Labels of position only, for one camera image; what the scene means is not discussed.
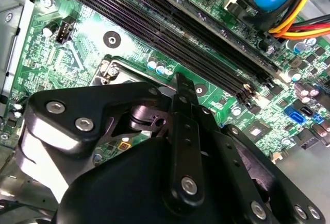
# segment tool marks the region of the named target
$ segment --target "black metal clamp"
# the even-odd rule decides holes
[[[212,113],[198,104],[191,80],[177,74],[176,85],[172,99],[146,82],[31,97],[18,163],[62,200],[59,223],[69,223],[69,210],[72,224],[89,223],[92,214],[95,223],[107,223],[98,212],[113,223],[138,221],[141,213],[158,223],[325,223],[320,210],[237,127],[219,129]],[[94,168],[97,145],[141,130],[158,138]],[[53,173],[56,185],[42,176],[45,171]],[[132,187],[144,191],[126,194]],[[91,204],[94,198],[102,201]],[[133,217],[119,214],[120,206],[131,203]]]

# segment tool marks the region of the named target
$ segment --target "motherboard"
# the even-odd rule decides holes
[[[296,144],[330,145],[330,44],[269,38],[241,21],[241,6],[254,12],[246,0],[32,1],[3,146],[17,145],[35,92],[132,81],[174,90],[175,73],[194,82],[219,127],[236,125],[272,158]],[[109,160],[148,137],[104,144],[95,158]]]

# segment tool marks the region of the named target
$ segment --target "red wire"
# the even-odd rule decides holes
[[[316,30],[322,28],[330,28],[330,24],[314,24],[314,25],[290,27],[289,31]]]

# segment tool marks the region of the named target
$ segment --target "yellow wire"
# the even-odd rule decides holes
[[[301,37],[301,36],[316,35],[317,33],[328,32],[328,31],[330,31],[330,28],[322,28],[322,29],[307,31],[307,32],[286,32],[284,34],[284,36]]]
[[[293,13],[278,27],[272,28],[269,30],[270,33],[276,33],[280,32],[281,29],[283,29],[286,25],[288,25],[293,19],[296,18],[296,16],[299,14],[299,12],[302,10],[304,5],[306,4],[307,0],[301,0],[298,4],[297,8],[293,11]]]

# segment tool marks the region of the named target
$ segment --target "orange wire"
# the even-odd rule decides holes
[[[289,28],[292,26],[293,22],[295,19],[293,19],[288,25],[286,25],[279,33],[274,34],[273,36],[275,38],[279,38],[282,37],[288,30]]]
[[[324,35],[330,35],[330,31],[317,33],[315,35],[300,36],[300,37],[282,36],[282,38],[286,39],[286,40],[303,40],[303,39],[316,38],[316,37],[324,36]]]

